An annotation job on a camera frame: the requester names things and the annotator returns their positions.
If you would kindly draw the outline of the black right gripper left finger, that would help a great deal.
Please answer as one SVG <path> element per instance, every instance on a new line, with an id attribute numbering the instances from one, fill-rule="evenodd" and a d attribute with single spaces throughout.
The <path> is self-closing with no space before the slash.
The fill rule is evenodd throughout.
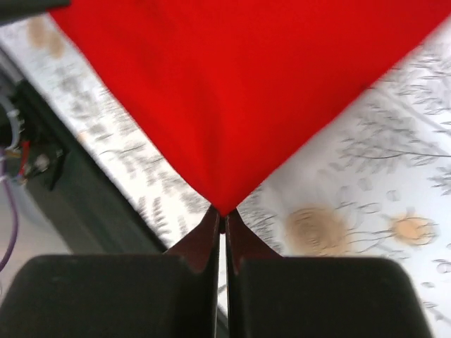
<path id="1" fill-rule="evenodd" d="M 214 337 L 220 221 L 209 208 L 163 254 L 29 260 L 1 305 L 1 336 Z"/>

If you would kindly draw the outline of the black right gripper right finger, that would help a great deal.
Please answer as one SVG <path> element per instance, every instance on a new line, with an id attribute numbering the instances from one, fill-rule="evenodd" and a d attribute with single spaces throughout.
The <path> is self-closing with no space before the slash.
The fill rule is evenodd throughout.
<path id="1" fill-rule="evenodd" d="M 225 217 L 231 337 L 430 337 L 408 275 L 378 257 L 283 257 Z"/>

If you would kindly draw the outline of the red t shirt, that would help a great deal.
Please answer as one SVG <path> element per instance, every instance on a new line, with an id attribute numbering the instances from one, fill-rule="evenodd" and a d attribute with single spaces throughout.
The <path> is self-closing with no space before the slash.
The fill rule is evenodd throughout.
<path id="1" fill-rule="evenodd" d="M 51 17 L 222 214 L 450 15 L 442 1 L 73 1 Z"/>

